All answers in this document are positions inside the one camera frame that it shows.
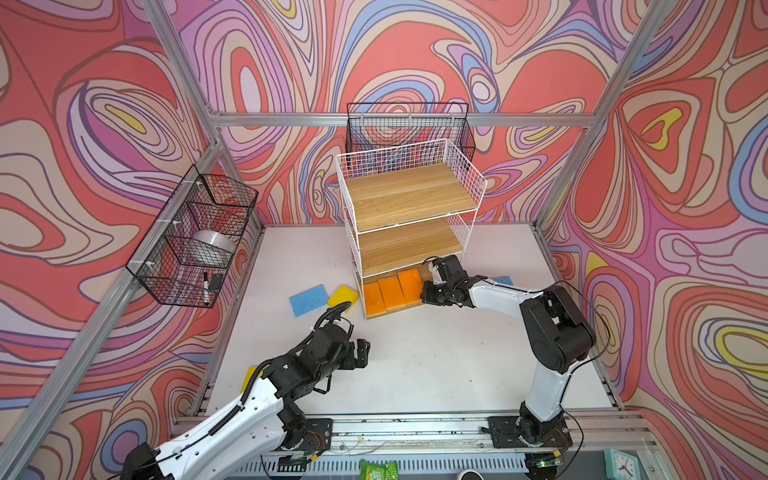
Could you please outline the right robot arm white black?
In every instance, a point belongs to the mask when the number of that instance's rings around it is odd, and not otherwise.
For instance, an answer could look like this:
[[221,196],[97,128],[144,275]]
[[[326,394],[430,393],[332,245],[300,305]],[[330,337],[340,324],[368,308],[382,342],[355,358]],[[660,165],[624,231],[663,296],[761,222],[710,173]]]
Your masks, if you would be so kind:
[[526,290],[471,276],[455,255],[431,257],[423,264],[431,275],[423,282],[424,304],[492,310],[522,321],[537,367],[513,431],[526,446],[543,444],[564,419],[562,401],[570,379],[590,361],[597,341],[582,310],[558,284]]

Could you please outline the orange sponge with pale back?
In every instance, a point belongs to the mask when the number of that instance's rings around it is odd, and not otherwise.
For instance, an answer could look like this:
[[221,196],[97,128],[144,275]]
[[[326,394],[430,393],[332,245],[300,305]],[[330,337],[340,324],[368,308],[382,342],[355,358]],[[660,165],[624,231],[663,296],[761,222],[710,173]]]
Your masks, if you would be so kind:
[[363,286],[365,314],[367,318],[384,315],[387,307],[378,282],[367,283]]

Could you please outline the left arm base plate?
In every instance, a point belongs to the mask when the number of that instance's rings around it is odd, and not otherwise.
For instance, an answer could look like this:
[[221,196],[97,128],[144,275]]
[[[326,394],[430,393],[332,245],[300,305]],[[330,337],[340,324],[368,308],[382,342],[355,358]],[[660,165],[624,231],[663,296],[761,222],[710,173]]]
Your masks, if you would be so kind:
[[274,450],[274,453],[320,454],[331,447],[332,433],[333,420],[331,418],[310,418],[302,427],[290,431],[283,443]]

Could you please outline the yellow sponge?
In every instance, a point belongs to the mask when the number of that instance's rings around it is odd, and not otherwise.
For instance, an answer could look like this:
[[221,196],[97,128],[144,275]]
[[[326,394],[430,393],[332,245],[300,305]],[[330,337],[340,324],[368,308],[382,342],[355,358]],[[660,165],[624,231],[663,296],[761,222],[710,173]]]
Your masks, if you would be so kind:
[[242,388],[240,390],[241,393],[245,392],[247,386],[249,385],[250,379],[251,379],[252,375],[254,374],[254,372],[256,371],[256,369],[257,369],[256,366],[250,366],[248,368],[248,370],[246,372],[246,375],[244,377],[243,383],[242,383]]
[[345,311],[348,311],[360,298],[359,293],[347,285],[341,285],[328,299],[329,308],[334,308],[342,303],[348,303]]

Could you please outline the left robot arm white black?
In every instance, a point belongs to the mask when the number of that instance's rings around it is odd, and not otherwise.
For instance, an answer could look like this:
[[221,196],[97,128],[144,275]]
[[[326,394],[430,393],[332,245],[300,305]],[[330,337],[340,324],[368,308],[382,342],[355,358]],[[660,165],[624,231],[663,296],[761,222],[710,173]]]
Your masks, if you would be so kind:
[[322,455],[331,445],[332,422],[308,419],[297,402],[328,393],[335,371],[367,366],[370,344],[353,339],[354,326],[343,316],[351,305],[328,308],[295,347],[259,364],[223,410],[157,447],[135,447],[118,478],[224,479],[271,452],[304,463]]

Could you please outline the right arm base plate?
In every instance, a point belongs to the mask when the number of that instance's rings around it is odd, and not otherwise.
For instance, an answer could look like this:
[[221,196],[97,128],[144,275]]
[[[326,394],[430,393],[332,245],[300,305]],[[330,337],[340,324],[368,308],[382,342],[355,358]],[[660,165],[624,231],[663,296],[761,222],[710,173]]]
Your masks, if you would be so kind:
[[480,431],[491,437],[494,448],[554,448],[567,450],[573,440],[562,415],[548,422],[533,416],[492,416]]

